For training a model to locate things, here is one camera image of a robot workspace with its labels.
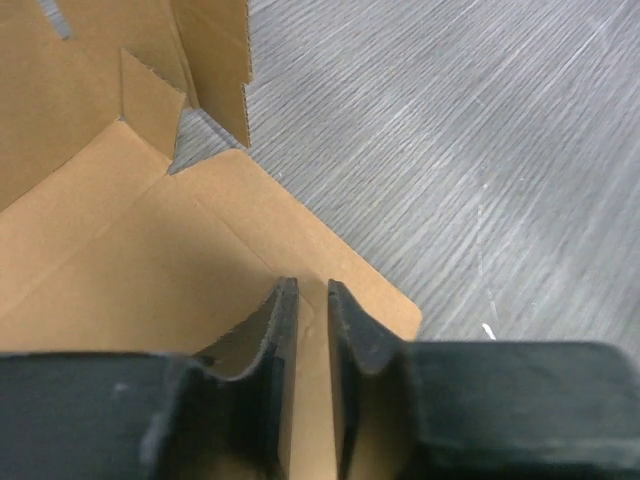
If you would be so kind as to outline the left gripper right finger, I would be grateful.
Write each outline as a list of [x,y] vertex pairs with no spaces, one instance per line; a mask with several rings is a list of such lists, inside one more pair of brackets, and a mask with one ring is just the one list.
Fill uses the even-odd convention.
[[635,479],[639,372],[599,342],[410,341],[328,287],[342,479]]

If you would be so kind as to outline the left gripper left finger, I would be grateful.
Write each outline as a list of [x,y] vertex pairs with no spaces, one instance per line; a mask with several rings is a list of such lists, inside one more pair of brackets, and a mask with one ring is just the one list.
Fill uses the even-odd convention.
[[1,357],[5,479],[280,479],[291,436],[298,284],[193,354]]

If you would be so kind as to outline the brown cardboard box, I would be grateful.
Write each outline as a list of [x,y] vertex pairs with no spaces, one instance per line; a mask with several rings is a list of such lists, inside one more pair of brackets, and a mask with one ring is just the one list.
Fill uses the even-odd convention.
[[[252,78],[244,1],[1,5],[1,357],[193,355],[282,278],[299,289],[280,479],[338,475],[330,280],[404,338],[418,308],[245,152]],[[171,173],[182,114],[236,138]]]

